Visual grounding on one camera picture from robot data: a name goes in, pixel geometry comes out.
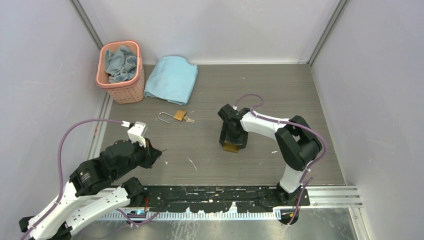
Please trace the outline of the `small silver key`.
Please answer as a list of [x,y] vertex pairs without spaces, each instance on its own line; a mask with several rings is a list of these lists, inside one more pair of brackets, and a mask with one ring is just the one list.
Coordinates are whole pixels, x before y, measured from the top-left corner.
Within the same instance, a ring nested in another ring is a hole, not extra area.
[[195,122],[195,120],[193,120],[193,119],[189,118],[188,116],[185,116],[185,117],[183,118],[183,120],[185,120],[185,122],[187,122],[187,123],[194,123],[194,122]]

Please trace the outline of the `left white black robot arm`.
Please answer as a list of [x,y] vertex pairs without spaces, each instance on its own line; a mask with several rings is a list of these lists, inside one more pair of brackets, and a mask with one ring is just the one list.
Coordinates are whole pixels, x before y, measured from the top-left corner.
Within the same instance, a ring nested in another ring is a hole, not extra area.
[[122,207],[146,203],[147,191],[139,179],[131,177],[112,193],[92,203],[87,201],[136,167],[150,169],[162,151],[149,139],[145,145],[118,140],[99,157],[82,162],[70,175],[57,196],[42,212],[19,220],[21,232],[31,240],[70,240],[102,215]]

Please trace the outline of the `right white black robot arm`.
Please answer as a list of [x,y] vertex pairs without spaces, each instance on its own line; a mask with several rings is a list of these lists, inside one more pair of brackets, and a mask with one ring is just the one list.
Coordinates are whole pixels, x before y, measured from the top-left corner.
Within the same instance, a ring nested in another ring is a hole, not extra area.
[[246,148],[249,133],[277,142],[286,164],[277,184],[277,198],[281,204],[291,205],[300,193],[307,171],[326,153],[325,140],[299,115],[290,119],[276,118],[249,108],[237,110],[229,104],[217,114],[223,121],[218,142],[225,151],[237,153]]

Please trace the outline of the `brass padlock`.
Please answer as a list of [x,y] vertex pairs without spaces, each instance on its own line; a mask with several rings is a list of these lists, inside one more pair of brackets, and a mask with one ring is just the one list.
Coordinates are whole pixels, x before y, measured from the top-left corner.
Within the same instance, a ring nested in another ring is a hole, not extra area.
[[222,145],[222,149],[226,152],[230,152],[230,153],[238,153],[239,152],[239,146],[236,144],[232,144],[229,142],[224,142],[224,144]]
[[162,118],[162,115],[164,115],[164,116],[168,116],[168,117],[172,117],[174,120],[177,120],[177,121],[182,122],[182,121],[185,119],[185,117],[186,117],[186,115],[187,115],[187,112],[186,112],[186,111],[184,111],[184,110],[179,109],[179,110],[177,110],[177,111],[176,111],[176,113],[174,113],[174,114],[170,114],[170,113],[167,113],[167,112],[162,111],[162,112],[160,112],[160,113],[157,115],[157,118],[158,118],[160,121],[162,121],[162,122],[164,122],[164,123],[167,123],[167,124],[170,124],[170,122],[169,122],[169,121],[167,121],[167,120],[165,120],[165,119],[163,119],[163,118]]

